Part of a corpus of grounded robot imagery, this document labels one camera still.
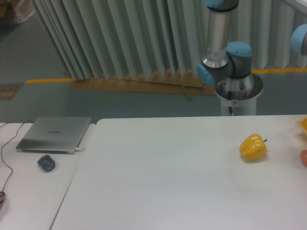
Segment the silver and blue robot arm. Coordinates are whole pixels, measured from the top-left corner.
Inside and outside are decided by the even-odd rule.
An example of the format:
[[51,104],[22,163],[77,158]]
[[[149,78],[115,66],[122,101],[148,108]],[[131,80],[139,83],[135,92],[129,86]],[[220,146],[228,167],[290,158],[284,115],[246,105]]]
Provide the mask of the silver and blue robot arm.
[[206,50],[197,74],[223,99],[242,101],[263,91],[253,67],[284,67],[290,51],[307,54],[304,0],[207,0]]

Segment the person's hand at edge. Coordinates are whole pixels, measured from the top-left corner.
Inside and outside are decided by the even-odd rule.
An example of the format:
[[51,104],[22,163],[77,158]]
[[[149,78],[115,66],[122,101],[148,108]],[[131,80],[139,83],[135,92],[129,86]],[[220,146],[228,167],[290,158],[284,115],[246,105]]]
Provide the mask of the person's hand at edge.
[[6,200],[6,194],[5,194],[5,192],[1,191],[0,192],[0,209],[2,209],[2,207],[5,203],[5,200]]

